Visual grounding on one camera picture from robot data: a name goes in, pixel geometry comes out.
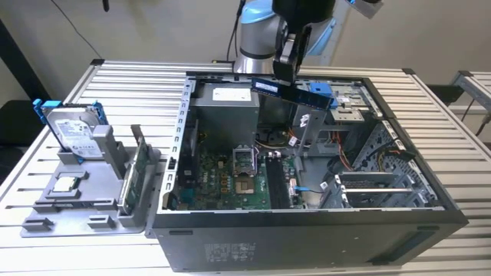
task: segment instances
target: red wire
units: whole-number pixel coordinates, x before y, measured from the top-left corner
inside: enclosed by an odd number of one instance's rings
[[[352,171],[353,168],[349,166],[349,162],[346,161],[345,155],[344,155],[344,151],[342,151],[342,147],[341,147],[341,142],[340,142],[340,136],[338,136],[338,132],[334,132],[334,136],[337,139],[337,146],[338,146],[338,160],[341,161],[344,167]]]

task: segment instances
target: cpu chip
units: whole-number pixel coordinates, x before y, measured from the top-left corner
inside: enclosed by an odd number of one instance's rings
[[[248,177],[236,178],[236,194],[253,194],[253,179]]]

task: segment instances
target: blue latch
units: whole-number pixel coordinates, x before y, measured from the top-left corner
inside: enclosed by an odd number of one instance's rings
[[[321,82],[310,82],[309,84],[309,91],[314,94],[322,95],[332,99],[329,104],[329,109],[336,109],[338,106],[337,99],[332,94],[332,88],[326,83]]]
[[[61,105],[61,101],[45,101],[42,108],[57,108]]]
[[[42,101],[39,99],[34,99],[33,102],[31,102],[31,105],[33,105],[33,111],[35,112],[38,118],[39,118],[39,121],[42,124],[46,124],[47,123],[47,120],[46,120],[46,117],[43,116],[42,114],[42,110],[39,109],[39,104],[42,103]]]
[[[91,103],[91,106],[94,107],[94,109],[97,110],[97,115],[98,115],[98,120],[101,121],[101,123],[103,124],[103,125],[107,125],[109,123],[107,123],[107,118],[105,118],[105,113],[103,113],[103,108],[102,108],[102,106],[101,106],[101,103],[99,102],[97,102],[97,101],[94,101],[93,103]]]
[[[322,95],[324,97],[332,97],[332,89],[326,83],[310,82],[309,91],[314,94]]]

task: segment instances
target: motherboard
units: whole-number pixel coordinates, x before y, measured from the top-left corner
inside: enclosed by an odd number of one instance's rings
[[[256,153],[253,159],[253,172],[237,174],[237,166],[249,166],[242,156],[233,162],[233,155],[213,155],[201,151],[198,178],[192,187],[179,187],[177,209],[266,210],[273,207],[274,198],[285,198],[282,202],[288,202],[289,208],[301,208],[300,195],[296,195],[293,202],[288,194],[290,183],[297,181],[293,159],[288,156],[278,159],[280,173],[268,172],[266,153]]]

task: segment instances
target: slatted aluminum table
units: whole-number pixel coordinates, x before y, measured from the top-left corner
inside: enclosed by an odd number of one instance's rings
[[[491,72],[460,71],[452,84],[460,86],[485,110],[491,112]]]
[[[105,61],[90,65],[65,102],[103,105],[114,136],[133,145],[130,124],[146,141],[169,151],[185,71],[229,71],[229,64]],[[302,67],[304,75],[368,77],[398,118],[440,182],[469,219],[466,227],[401,267],[240,271],[226,275],[491,275],[491,152],[430,93],[402,70]],[[23,239],[19,224],[30,213],[58,160],[45,128],[0,186],[0,271],[38,275],[171,274],[154,239],[142,234]]]

